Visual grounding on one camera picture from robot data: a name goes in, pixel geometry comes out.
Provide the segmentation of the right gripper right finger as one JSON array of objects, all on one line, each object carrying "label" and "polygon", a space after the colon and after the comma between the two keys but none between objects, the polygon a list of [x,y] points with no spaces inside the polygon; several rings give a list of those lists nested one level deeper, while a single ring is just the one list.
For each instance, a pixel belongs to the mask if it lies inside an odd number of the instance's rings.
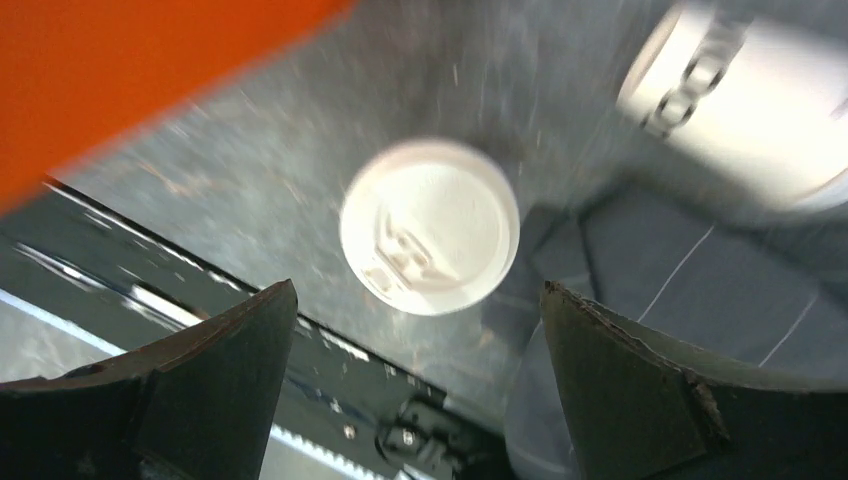
[{"label": "right gripper right finger", "polygon": [[843,479],[847,389],[745,364],[547,282],[542,322],[586,479]]}]

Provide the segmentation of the lidded white coffee cup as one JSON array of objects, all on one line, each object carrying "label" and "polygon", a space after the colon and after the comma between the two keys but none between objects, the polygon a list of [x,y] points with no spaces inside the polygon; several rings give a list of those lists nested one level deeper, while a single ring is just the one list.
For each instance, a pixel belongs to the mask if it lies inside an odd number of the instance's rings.
[{"label": "lidded white coffee cup", "polygon": [[464,310],[493,293],[517,257],[520,228],[503,169],[439,138],[376,155],[339,211],[341,248],[357,279],[385,304],[420,316]]}]

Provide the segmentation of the orange paper bag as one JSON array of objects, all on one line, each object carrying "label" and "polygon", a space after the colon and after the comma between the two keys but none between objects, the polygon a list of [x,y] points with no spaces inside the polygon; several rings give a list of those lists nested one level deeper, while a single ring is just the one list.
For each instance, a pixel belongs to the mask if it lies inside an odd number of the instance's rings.
[{"label": "orange paper bag", "polygon": [[273,50],[345,1],[5,1],[1,206]]}]

